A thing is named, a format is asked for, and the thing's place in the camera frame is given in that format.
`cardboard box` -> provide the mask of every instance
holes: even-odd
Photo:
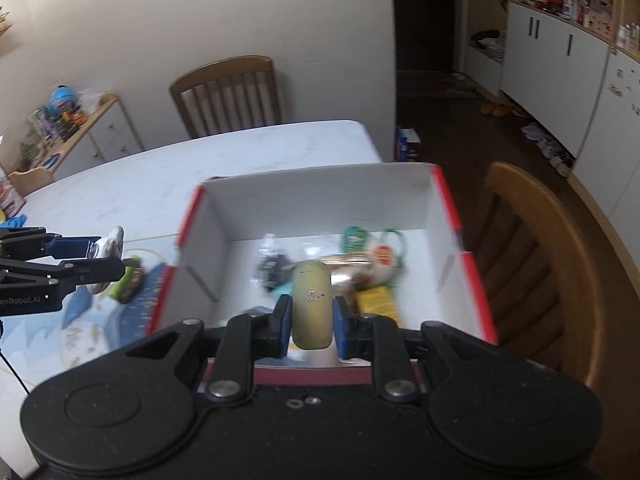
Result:
[[[404,268],[393,289],[399,325],[441,320],[493,341],[495,333],[473,257],[460,247],[460,221],[442,171],[428,164],[363,164],[274,171],[201,184],[177,238],[177,268],[165,281],[151,330],[188,317],[220,326],[274,301],[252,283],[262,238],[290,254],[307,237],[350,225],[402,231]],[[306,351],[303,367],[333,367],[335,348]]]
[[[396,130],[396,162],[417,162],[420,137],[413,128]]]

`white cabinet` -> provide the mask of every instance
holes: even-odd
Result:
[[[53,172],[56,180],[142,151],[119,101],[100,113],[95,122],[85,125],[89,129],[76,145],[67,150]]]
[[[631,183],[609,220],[640,269],[640,171],[636,170]]]
[[[536,17],[539,12],[516,4],[509,5],[507,43],[502,64],[501,89],[527,110],[533,106],[536,89]]]
[[[501,89],[576,155],[598,97],[608,48],[567,22],[510,4]]]
[[[104,163],[100,151],[88,135],[78,140],[78,143],[66,154],[65,159],[55,169],[53,176],[56,180],[65,178],[84,170],[90,170]]]
[[[609,45],[551,19],[556,22],[550,56],[555,77],[547,97],[545,126],[571,154],[577,155],[600,93]]]
[[[90,134],[95,145],[103,151],[109,146],[118,132],[127,124],[120,102],[115,102],[104,115],[91,127]]]
[[[106,149],[102,150],[102,154],[107,162],[111,162],[124,156],[135,155],[141,151],[131,127],[126,124],[115,139],[113,139],[113,142],[107,146]]]
[[[640,160],[639,111],[640,63],[616,51],[609,55],[602,94],[574,171],[607,216]]]

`metal screw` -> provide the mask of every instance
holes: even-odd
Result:
[[[300,399],[289,399],[284,404],[285,406],[287,406],[288,408],[291,408],[292,410],[299,410],[300,408],[303,408],[305,405],[305,403],[302,402]]]
[[[415,384],[406,379],[389,381],[385,384],[385,391],[393,397],[407,397],[415,391]]]
[[[320,397],[316,397],[313,395],[309,395],[305,397],[305,404],[311,404],[312,406],[317,406],[321,402],[322,402],[322,399]]]
[[[240,384],[235,381],[216,381],[209,385],[209,393],[214,397],[232,397],[240,391]]]

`slipper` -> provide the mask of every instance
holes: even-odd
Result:
[[[492,115],[494,117],[504,117],[508,113],[509,113],[509,110],[507,109],[506,106],[497,105],[497,107],[494,108],[494,111],[492,112]]]
[[[488,101],[480,107],[480,113],[482,115],[491,115],[491,113],[495,110],[496,106],[497,105],[495,103]]]

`blue ball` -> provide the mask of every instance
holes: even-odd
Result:
[[[71,107],[74,102],[74,94],[71,88],[59,86],[56,88],[49,98],[49,111],[54,114],[59,113],[66,108]]]

